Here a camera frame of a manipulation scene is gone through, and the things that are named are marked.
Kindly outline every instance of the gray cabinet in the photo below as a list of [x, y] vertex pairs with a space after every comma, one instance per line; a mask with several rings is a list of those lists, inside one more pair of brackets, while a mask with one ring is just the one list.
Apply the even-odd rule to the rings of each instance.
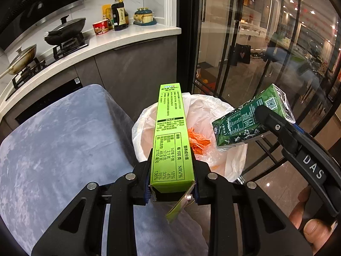
[[26, 110], [33, 103], [44, 97], [62, 84], [77, 78], [77, 73], [74, 66], [70, 66], [62, 72], [57, 73], [51, 78], [47, 79], [44, 83], [35, 87], [27, 95], [25, 95], [18, 103], [16, 103], [4, 116], [8, 126], [14, 130], [19, 126], [16, 119], [20, 113]]
[[0, 122], [0, 143], [12, 132], [6, 120], [3, 118]]
[[105, 89], [135, 122], [157, 102], [160, 85], [176, 82], [177, 37], [115, 48], [95, 56]]
[[94, 57], [76, 63], [75, 68], [83, 87], [94, 83], [104, 87]]

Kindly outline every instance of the qr code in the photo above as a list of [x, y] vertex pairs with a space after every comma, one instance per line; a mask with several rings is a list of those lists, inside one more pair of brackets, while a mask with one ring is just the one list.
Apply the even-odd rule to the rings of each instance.
[[273, 96], [265, 101], [265, 105], [271, 110], [277, 109], [276, 100]]

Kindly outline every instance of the green box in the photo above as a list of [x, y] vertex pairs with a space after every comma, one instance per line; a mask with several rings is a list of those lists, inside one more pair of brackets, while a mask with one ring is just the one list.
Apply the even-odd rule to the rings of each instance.
[[272, 84], [234, 111], [212, 122], [217, 146], [236, 146], [263, 137], [268, 129], [256, 122], [254, 116], [259, 105], [265, 105], [290, 123], [295, 123], [285, 93]]
[[160, 86], [150, 185], [161, 193], [187, 191], [195, 181], [179, 83]]

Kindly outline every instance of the white plastic bag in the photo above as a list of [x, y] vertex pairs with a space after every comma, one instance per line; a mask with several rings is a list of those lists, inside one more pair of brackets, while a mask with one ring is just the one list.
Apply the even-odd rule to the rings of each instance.
[[[183, 93], [184, 110], [187, 128], [202, 134], [211, 141], [203, 150], [203, 155], [195, 155], [196, 159], [207, 162], [211, 171], [224, 176], [233, 182], [243, 171], [247, 144], [231, 147], [226, 151], [218, 150], [213, 132], [212, 122], [234, 110], [228, 103], [207, 95], [191, 95]], [[132, 141], [139, 162], [146, 161], [153, 148], [156, 123], [157, 103], [144, 109], [132, 128]]]

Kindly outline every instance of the gas stove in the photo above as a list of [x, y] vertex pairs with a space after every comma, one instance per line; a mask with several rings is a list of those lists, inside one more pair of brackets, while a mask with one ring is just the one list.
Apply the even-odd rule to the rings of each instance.
[[47, 56], [44, 60], [39, 61], [34, 58], [33, 61], [26, 66], [20, 73], [14, 76], [12, 79], [13, 89], [8, 94], [6, 101], [28, 80], [38, 74], [40, 71], [44, 70], [46, 67], [55, 63], [56, 61], [66, 57], [67, 55], [78, 51], [89, 45], [89, 39], [85, 39], [83, 34], [80, 33], [77, 37], [72, 38], [58, 46], [53, 48], [53, 54]]

